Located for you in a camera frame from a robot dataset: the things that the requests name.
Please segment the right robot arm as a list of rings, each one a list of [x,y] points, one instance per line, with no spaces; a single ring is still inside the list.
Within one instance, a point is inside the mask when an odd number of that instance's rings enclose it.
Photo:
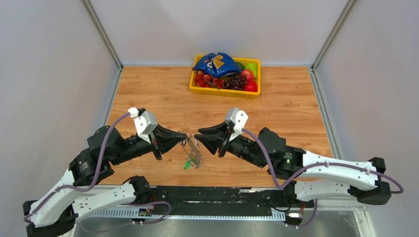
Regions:
[[[392,196],[390,184],[382,180],[386,170],[382,158],[336,160],[288,146],[285,138],[267,127],[258,135],[235,134],[232,122],[198,132],[195,139],[211,154],[221,158],[230,153],[259,168],[267,167],[288,206],[331,197],[355,197],[362,204],[384,205]]]

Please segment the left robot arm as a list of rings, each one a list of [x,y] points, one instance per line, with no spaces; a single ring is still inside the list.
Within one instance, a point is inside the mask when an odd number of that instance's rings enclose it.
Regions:
[[[143,176],[132,176],[128,181],[101,195],[78,199],[86,189],[114,174],[113,165],[152,153],[156,160],[187,135],[160,125],[148,135],[149,142],[137,134],[123,138],[117,129],[99,128],[87,139],[88,148],[82,150],[69,164],[63,177],[39,200],[26,201],[23,211],[28,222],[29,237],[58,237],[75,224],[96,212],[120,204],[146,204],[153,201],[151,187]]]

